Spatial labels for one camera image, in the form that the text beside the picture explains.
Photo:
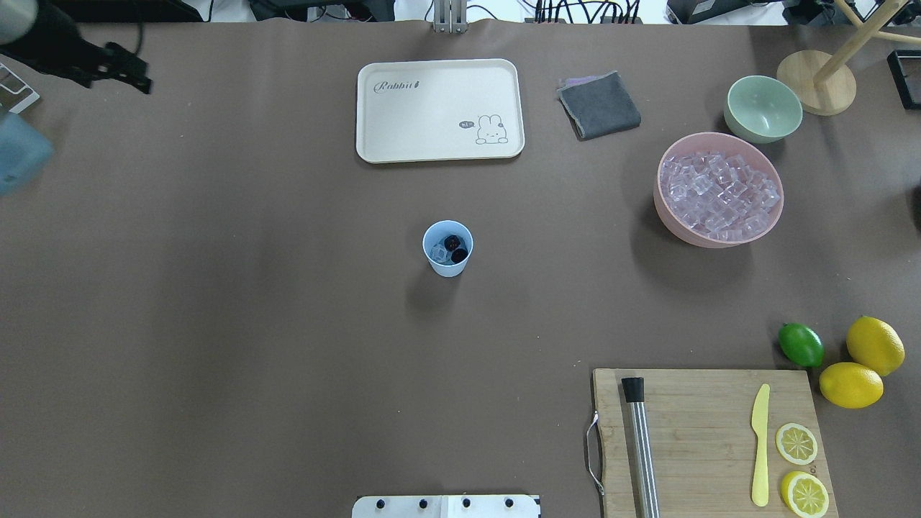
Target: rabbit cartoon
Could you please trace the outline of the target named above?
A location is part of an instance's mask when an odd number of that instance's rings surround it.
[[[508,142],[506,127],[498,115],[481,115],[480,128],[476,131],[477,144],[505,144]]]

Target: wooden cutting board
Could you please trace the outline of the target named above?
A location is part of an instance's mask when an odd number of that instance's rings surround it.
[[[639,516],[631,477],[632,433],[621,378],[646,380],[646,411],[659,510],[663,518],[795,518],[780,497],[790,471],[815,475],[828,489],[828,518],[838,518],[832,480],[805,371],[705,371],[596,369],[601,482],[607,518]],[[762,383],[771,385],[768,408],[766,507],[752,503],[755,444],[752,405]],[[777,452],[774,436],[788,422],[810,429],[819,454],[810,465],[793,465]]]

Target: yellow knife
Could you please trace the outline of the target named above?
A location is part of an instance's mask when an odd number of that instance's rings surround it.
[[[759,507],[767,505],[767,400],[770,395],[771,385],[761,385],[752,408],[752,430],[758,436],[752,476],[752,501]]]

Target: lemon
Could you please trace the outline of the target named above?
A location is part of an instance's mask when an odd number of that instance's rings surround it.
[[[784,324],[777,333],[780,348],[787,358],[802,367],[822,365],[825,347],[815,331],[803,324]]]
[[[905,346],[892,326],[871,316],[862,316],[847,330],[847,352],[861,365],[880,376],[895,371],[905,361]]]
[[[787,423],[777,430],[775,436],[780,456],[795,465],[807,465],[819,454],[819,442],[803,425]]]
[[[844,408],[870,406],[882,397],[882,378],[871,368],[842,361],[819,375],[819,390],[832,403]]]
[[[800,518],[819,518],[828,512],[828,491],[822,481],[805,471],[791,471],[780,481],[780,496]]]

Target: lemon slice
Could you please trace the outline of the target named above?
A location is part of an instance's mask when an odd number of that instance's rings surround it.
[[[791,471],[780,482],[784,503],[799,518],[820,518],[828,512],[828,491],[805,471]]]
[[[795,465],[807,465],[819,454],[819,443],[812,432],[803,425],[787,423],[775,436],[780,456]]]

